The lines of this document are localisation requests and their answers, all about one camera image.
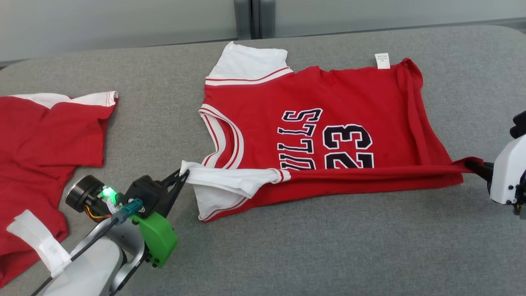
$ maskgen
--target basketball jersey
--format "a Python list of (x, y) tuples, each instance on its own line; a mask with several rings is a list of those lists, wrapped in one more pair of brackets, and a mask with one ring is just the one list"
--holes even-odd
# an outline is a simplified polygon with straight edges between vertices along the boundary
[(199, 114), (216, 151), (181, 170), (190, 169), (201, 220), (311, 196), (463, 182), (469, 171), (431, 129), (410, 59), (294, 73), (286, 57), (231, 42), (206, 77)]

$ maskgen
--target care label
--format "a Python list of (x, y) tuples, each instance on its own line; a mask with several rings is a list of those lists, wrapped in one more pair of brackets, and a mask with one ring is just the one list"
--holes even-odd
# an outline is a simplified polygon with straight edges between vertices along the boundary
[(377, 53), (375, 54), (375, 58), (376, 64), (378, 65), (378, 69), (391, 69), (388, 53)]

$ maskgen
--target clothing tag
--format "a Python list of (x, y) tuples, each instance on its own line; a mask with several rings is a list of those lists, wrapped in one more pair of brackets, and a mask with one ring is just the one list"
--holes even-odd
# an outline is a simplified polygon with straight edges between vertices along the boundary
[(377, 53), (375, 54), (375, 58), (376, 64), (378, 65), (378, 69), (391, 69), (388, 53)]
[(24, 240), (42, 259), (55, 278), (71, 263), (71, 256), (53, 237), (47, 227), (30, 211), (15, 217), (7, 231)]

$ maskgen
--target white sleeve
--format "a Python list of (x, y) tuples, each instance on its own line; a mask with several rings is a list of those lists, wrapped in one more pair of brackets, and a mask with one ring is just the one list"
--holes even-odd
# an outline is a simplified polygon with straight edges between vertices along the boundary
[(259, 84), (294, 73), (286, 63), (287, 51), (278, 48), (253, 48), (230, 42), (205, 85)]
[(190, 174), (186, 183), (194, 187), (200, 220), (208, 220), (221, 211), (240, 207), (267, 183), (290, 180), (290, 173), (286, 170), (215, 169), (183, 161), (181, 174), (187, 170)]

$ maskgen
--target gray cushioned surface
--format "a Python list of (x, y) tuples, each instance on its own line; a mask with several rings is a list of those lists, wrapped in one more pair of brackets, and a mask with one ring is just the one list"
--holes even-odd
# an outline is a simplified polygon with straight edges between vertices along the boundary
[[(425, 28), (242, 41), (288, 50), (299, 71), (374, 66), (410, 57), (424, 76), (429, 121), (453, 159), (494, 161), (526, 110), (526, 36), (496, 26)], [(226, 42), (67, 54), (0, 72), (0, 95), (69, 96), (116, 90), (102, 169), (126, 190), (161, 179), (213, 150), (197, 114), (204, 77)], [(67, 250), (94, 226), (64, 203)], [(526, 223), (490, 201), (485, 181), (381, 194), (327, 196), (267, 206), (203, 224), (190, 186), (169, 220), (180, 243), (163, 269), (143, 265), (121, 295), (523, 295)], [(39, 262), (2, 295), (28, 295), (49, 274)]]

